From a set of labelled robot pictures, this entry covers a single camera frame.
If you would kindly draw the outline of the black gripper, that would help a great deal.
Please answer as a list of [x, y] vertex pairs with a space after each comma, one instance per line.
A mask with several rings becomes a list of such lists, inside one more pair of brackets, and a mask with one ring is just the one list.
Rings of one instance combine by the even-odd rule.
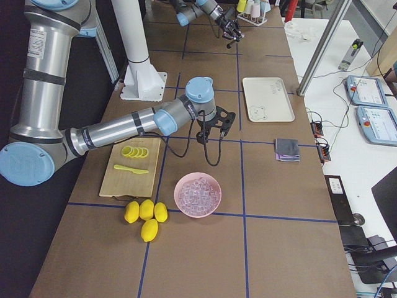
[[242, 33], [240, 27], [238, 27], [235, 19], [221, 16], [218, 19], [218, 25], [223, 30], [223, 38], [233, 41], [240, 41], [242, 38], [244, 38], [244, 34]]
[[210, 135], [210, 131], [216, 126], [216, 120], [201, 121], [197, 120], [200, 126], [200, 130], [196, 134], [196, 139], [199, 143], [207, 143], [207, 137]]

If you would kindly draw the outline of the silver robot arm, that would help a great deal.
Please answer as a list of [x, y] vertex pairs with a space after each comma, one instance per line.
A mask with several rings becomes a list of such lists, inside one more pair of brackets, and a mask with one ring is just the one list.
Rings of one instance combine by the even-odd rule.
[[216, 117], [209, 77], [193, 78], [184, 95], [161, 101], [166, 74], [157, 72], [149, 60], [139, 3], [114, 1], [112, 5], [128, 57], [127, 75], [132, 78], [125, 91], [130, 99], [158, 105], [81, 129], [60, 130], [71, 42], [97, 24], [96, 5], [94, 1], [26, 1], [30, 36], [19, 121], [1, 150], [1, 175], [9, 182], [35, 186], [87, 151], [154, 130], [168, 136], [193, 120], [207, 129]]
[[223, 9], [216, 1], [203, 0], [187, 4], [183, 0], [169, 1], [176, 12], [178, 23], [184, 27], [202, 15], [207, 15], [223, 31], [222, 37], [232, 42], [240, 42], [244, 38], [238, 20], [234, 18], [233, 7]]

